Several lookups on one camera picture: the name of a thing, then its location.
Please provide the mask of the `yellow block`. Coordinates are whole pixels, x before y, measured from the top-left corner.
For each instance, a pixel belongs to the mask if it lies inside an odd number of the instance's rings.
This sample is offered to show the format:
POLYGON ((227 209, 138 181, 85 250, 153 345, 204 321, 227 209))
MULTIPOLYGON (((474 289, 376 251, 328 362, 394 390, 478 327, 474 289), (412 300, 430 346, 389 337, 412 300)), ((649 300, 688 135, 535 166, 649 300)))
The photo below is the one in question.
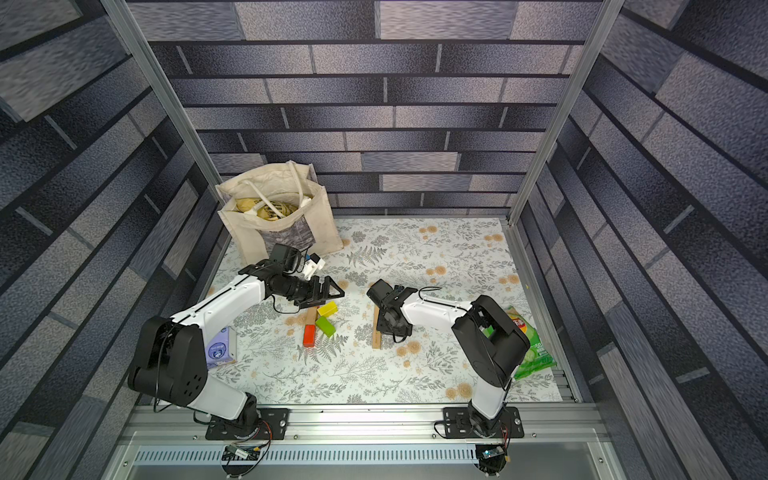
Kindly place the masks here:
POLYGON ((336 314, 337 312, 338 312, 338 306, 333 301, 328 302, 327 304, 317 309, 318 315, 326 318, 336 314))

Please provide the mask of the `natural wood block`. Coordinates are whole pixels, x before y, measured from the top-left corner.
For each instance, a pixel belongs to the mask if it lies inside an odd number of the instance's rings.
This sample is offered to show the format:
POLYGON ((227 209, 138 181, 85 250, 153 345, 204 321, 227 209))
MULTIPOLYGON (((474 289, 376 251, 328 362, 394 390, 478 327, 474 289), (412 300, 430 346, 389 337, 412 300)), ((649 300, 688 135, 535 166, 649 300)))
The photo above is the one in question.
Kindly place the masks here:
POLYGON ((379 313, 380 313, 380 309, 378 307, 375 307, 374 314, 373 314, 372 341, 371 341, 371 346, 374 350, 380 350, 381 344, 382 344, 382 333, 378 330, 379 313))
POLYGON ((304 324, 306 326, 308 325, 314 325, 318 317, 318 308, 317 307, 311 307, 306 310, 304 315, 304 324))

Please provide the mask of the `green block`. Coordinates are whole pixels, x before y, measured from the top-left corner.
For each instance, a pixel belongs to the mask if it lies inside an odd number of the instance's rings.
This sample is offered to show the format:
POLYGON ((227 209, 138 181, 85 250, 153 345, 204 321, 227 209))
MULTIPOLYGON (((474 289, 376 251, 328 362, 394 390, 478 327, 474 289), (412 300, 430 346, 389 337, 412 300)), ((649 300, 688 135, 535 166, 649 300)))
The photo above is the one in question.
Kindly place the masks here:
POLYGON ((328 338, 331 338, 336 332, 336 327, 324 316, 319 316, 315 325, 328 338))

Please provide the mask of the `red block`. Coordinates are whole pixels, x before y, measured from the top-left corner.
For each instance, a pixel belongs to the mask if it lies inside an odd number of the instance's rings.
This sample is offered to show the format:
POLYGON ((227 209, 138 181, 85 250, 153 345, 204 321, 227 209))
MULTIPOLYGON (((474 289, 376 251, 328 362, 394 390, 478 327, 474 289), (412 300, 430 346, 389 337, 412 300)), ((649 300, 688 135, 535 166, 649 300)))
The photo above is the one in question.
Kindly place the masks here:
POLYGON ((316 343, 316 326, 314 324, 305 325, 303 331, 303 347, 313 348, 316 343))

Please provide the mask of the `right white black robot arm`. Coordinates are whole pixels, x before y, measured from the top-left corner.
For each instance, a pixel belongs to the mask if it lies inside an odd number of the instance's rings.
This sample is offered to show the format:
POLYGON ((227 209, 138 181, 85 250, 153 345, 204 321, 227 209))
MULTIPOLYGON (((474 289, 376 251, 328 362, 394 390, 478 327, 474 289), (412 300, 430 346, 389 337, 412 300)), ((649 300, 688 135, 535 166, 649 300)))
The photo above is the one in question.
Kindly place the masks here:
POLYGON ((429 289, 377 281, 367 297, 378 308, 376 330, 395 343, 408 339, 415 326, 450 331, 479 377, 465 417, 479 437, 507 430, 503 410, 514 374, 531 343, 523 330, 487 295, 471 302, 427 296, 429 289))

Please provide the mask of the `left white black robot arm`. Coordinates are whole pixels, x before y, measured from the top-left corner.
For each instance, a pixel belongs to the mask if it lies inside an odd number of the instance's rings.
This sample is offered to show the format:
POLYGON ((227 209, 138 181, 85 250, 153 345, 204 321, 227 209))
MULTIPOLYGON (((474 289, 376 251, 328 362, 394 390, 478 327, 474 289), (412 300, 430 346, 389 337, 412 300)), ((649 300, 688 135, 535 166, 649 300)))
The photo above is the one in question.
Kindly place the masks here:
POLYGON ((345 296, 330 276, 298 276, 301 251, 276 245, 270 256, 238 271, 221 291, 168 318, 154 316, 141 328, 127 372, 130 389, 156 402, 210 416, 227 439, 247 440, 263 425, 258 400, 209 376, 207 347, 242 313, 283 297, 300 311, 345 296))

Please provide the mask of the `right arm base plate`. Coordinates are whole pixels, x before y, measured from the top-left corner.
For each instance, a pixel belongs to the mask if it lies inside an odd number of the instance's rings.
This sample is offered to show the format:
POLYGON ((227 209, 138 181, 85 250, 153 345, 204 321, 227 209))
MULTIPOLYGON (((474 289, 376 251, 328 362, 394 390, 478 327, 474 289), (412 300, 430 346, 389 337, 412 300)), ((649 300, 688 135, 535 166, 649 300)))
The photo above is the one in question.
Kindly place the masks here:
POLYGON ((517 408, 503 407, 498 415, 487 419, 469 406, 442 409, 442 425, 447 439, 502 438, 525 436, 517 408))

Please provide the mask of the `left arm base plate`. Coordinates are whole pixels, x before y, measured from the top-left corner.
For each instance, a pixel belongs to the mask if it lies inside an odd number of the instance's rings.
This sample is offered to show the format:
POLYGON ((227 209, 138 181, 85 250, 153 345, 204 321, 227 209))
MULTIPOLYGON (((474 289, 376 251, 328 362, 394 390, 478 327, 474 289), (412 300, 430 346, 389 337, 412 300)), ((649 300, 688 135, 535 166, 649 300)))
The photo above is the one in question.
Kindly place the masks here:
POLYGON ((291 410, 288 408, 247 408, 239 418, 213 416, 205 433, 208 441, 283 440, 291 410))

